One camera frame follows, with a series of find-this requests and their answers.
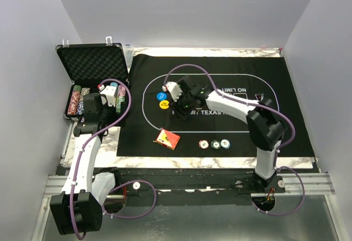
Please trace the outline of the red playing card box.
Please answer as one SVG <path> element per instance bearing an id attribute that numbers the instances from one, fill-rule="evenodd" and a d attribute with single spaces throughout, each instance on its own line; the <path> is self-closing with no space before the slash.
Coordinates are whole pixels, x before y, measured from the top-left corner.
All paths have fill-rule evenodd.
<path id="1" fill-rule="evenodd" d="M 154 140 L 153 142 L 163 145 L 168 149 L 175 150 L 179 140 L 180 140 L 179 135 L 172 133 L 170 131 L 167 131 L 165 129 L 161 129 L 156 140 Z"/>

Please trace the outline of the green white poker chip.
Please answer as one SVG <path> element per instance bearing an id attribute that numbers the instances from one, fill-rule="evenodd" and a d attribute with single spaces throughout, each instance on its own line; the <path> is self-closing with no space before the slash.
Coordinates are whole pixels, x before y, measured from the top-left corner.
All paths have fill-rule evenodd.
<path id="1" fill-rule="evenodd" d="M 221 143 L 218 140 L 213 140 L 211 141 L 211 148 L 218 150 L 221 148 Z"/>

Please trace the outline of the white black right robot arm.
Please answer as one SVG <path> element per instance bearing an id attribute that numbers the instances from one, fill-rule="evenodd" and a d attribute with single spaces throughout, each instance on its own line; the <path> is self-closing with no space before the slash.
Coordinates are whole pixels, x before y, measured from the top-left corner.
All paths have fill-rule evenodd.
<path id="1" fill-rule="evenodd" d="M 213 86 L 201 87 L 190 76 L 162 86 L 171 98 L 175 115 L 185 120 L 194 109 L 221 112 L 247 124 L 251 142 L 256 146 L 254 188 L 264 193 L 273 186 L 276 172 L 276 151 L 281 145 L 285 126 L 271 111 L 271 100 L 248 100 L 226 94 Z"/>

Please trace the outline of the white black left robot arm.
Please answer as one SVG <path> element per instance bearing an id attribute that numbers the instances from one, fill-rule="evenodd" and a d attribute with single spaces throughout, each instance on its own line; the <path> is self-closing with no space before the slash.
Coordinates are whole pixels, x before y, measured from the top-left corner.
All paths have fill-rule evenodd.
<path id="1" fill-rule="evenodd" d="M 83 122 L 74 129 L 75 152 L 60 194 L 50 200 L 59 234 L 83 240 L 102 226 L 102 206 L 107 195 L 121 190 L 122 181 L 112 172 L 94 174 L 97 153 L 107 127 L 107 101 L 98 93 L 83 98 Z"/>

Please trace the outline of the yellow big blind button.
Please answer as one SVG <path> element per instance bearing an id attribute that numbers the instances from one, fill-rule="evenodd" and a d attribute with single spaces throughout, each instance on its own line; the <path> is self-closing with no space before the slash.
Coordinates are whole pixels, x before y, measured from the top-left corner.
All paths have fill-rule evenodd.
<path id="1" fill-rule="evenodd" d="M 169 101 L 167 101 L 167 100 L 160 101 L 159 107 L 161 109 L 168 109 L 169 108 Z"/>

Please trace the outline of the blue white poker chip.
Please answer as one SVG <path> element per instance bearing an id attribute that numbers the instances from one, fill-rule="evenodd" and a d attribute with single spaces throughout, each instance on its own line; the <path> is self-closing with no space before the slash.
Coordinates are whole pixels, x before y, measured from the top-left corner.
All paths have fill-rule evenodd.
<path id="1" fill-rule="evenodd" d="M 230 141 L 228 139 L 222 139 L 220 144 L 221 144 L 221 147 L 224 149 L 230 148 Z"/>

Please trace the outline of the red white poker chip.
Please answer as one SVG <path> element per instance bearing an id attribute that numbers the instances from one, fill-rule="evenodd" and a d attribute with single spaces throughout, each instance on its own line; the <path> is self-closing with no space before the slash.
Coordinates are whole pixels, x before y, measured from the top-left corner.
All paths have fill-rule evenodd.
<path id="1" fill-rule="evenodd" d="M 199 141 L 199 147 L 200 147 L 201 149 L 206 149 L 206 148 L 208 148 L 208 147 L 209 147 L 208 141 L 207 141 L 207 140 L 200 140 L 200 141 Z"/>

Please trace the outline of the blue small blind button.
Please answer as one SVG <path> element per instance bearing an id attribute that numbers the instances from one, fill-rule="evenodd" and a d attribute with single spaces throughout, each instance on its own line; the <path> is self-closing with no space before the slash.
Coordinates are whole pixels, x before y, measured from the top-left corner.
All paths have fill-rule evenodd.
<path id="1" fill-rule="evenodd" d="M 159 101 L 164 101 L 167 99 L 167 94 L 165 92 L 159 92 L 157 95 L 156 95 L 156 98 L 159 100 Z"/>

